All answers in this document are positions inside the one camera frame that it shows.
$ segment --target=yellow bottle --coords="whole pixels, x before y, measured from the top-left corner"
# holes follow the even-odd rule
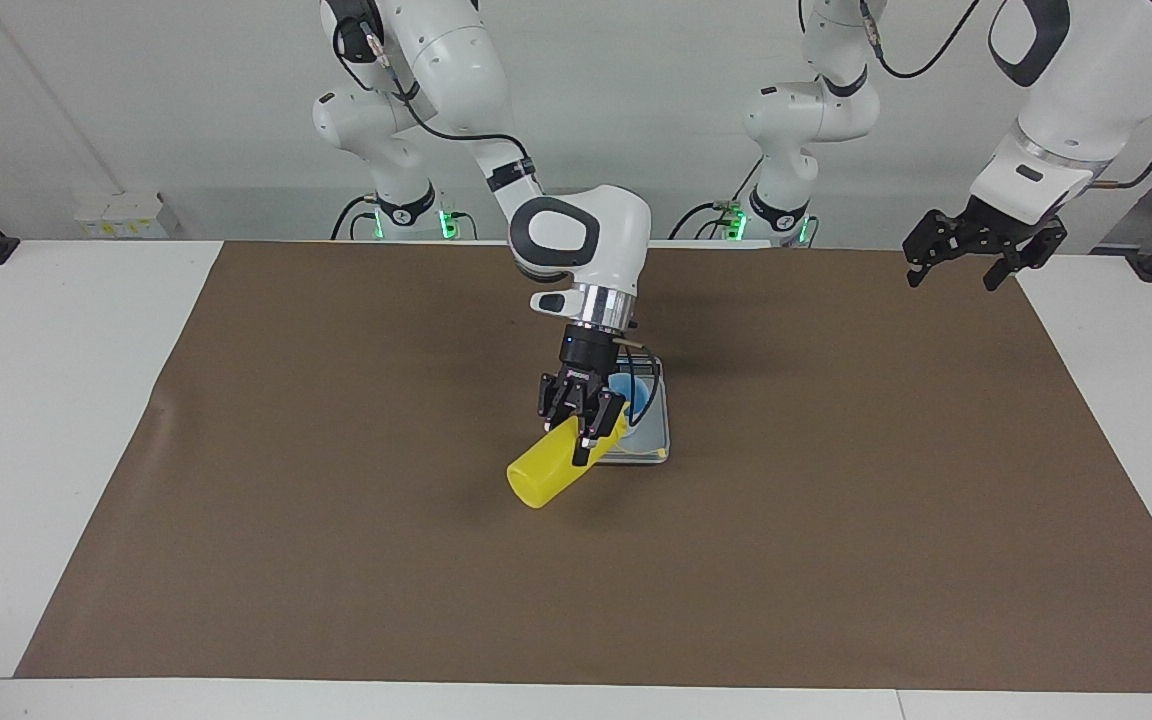
[[[576,450],[576,442],[579,439],[579,419],[573,416],[563,420],[556,429],[550,430],[544,438],[531,446],[531,450],[524,452],[521,457],[513,461],[506,470],[509,478],[509,487],[518,500],[526,507],[541,509],[558,493],[571,486],[582,475],[588,473],[594,463],[602,460],[621,438],[626,437],[628,419],[621,415],[616,427],[612,434],[600,439],[598,446],[589,452],[589,462],[584,468],[573,465],[573,452]]]

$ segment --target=white table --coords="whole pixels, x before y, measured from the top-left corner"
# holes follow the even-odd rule
[[[1152,696],[9,680],[132,437],[219,242],[29,242],[0,268],[0,717],[1152,719]],[[1152,511],[1152,286],[1055,258],[1021,286]]]

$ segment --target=green led light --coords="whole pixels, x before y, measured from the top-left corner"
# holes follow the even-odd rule
[[[444,237],[447,240],[456,240],[456,236],[461,234],[461,228],[457,227],[456,218],[452,217],[452,213],[447,211],[439,210],[438,218],[444,222]]]
[[[727,220],[727,240],[740,241],[745,237],[745,225],[749,225],[749,218],[741,209],[734,209],[732,213],[735,213],[736,217]]]
[[[803,218],[803,229],[799,229],[799,245],[812,245],[814,228],[817,228],[817,219],[812,215]]]

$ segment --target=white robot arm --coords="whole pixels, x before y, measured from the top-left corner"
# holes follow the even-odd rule
[[[874,17],[886,0],[869,3]],[[745,131],[763,150],[758,183],[744,199],[750,232],[796,237],[817,181],[813,142],[855,141],[878,122],[878,93],[867,82],[870,41],[861,5],[817,0],[806,22],[804,55],[813,82],[764,88],[745,113]]]
[[[1058,211],[1152,115],[1152,0],[1007,0],[990,50],[1029,97],[963,214],[932,210],[905,241],[912,287],[969,253],[1001,255],[984,279],[990,290],[1039,268],[1064,240]]]
[[[571,278],[570,290],[537,293],[531,308],[568,320],[562,369],[543,376],[539,406],[547,427],[579,416],[573,461],[584,465],[626,403],[607,379],[639,290],[649,205],[612,185],[545,195],[535,161],[511,136],[505,69],[475,1],[321,0],[320,6],[334,44],[365,66],[356,77],[359,90],[379,94],[371,103],[393,109],[382,132],[403,129],[406,120],[396,118],[410,118],[431,135],[465,143],[508,219],[509,249],[522,273],[544,283]],[[430,127],[434,116],[445,130]]]
[[[391,101],[359,88],[335,88],[314,103],[314,128],[334,147],[365,161],[376,183],[381,234],[391,240],[439,237],[442,207],[415,147],[394,137],[416,123],[396,115]]]

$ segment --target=black clamp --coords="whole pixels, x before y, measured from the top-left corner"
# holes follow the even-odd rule
[[[517,162],[509,162],[508,165],[500,165],[499,168],[492,170],[492,176],[488,177],[488,187],[492,188],[492,192],[497,192],[502,187],[511,185],[521,181],[526,176],[533,176],[536,174],[536,164],[531,158],[524,158],[517,160]]]
[[[616,372],[620,348],[611,333],[567,325],[563,348],[558,357],[562,367],[556,376],[540,376],[538,414],[548,429],[568,418],[579,418],[579,441],[573,450],[573,465],[589,464],[590,448],[616,429],[626,410],[626,396],[612,392],[607,379]]]
[[[411,227],[416,225],[416,220],[424,215],[426,211],[434,206],[434,200],[438,199],[438,194],[434,192],[434,183],[429,183],[429,190],[419,200],[408,202],[407,205],[394,205],[393,202],[387,202],[384,197],[379,195],[376,196],[376,206],[378,206],[385,215],[393,220],[399,227]]]
[[[957,218],[931,210],[909,234],[902,249],[910,270],[905,279],[918,287],[934,265],[964,255],[1001,255],[984,275],[988,291],[1024,268],[1038,270],[1056,253],[1069,232],[1055,214],[1038,225],[1022,223],[975,197]]]
[[[755,211],[756,215],[767,220],[767,223],[772,225],[774,232],[790,232],[794,229],[794,225],[799,223],[799,220],[808,214],[808,205],[809,202],[804,202],[801,209],[773,209],[772,205],[768,205],[766,200],[758,196],[758,185],[755,185],[755,190],[749,194],[750,209]]]

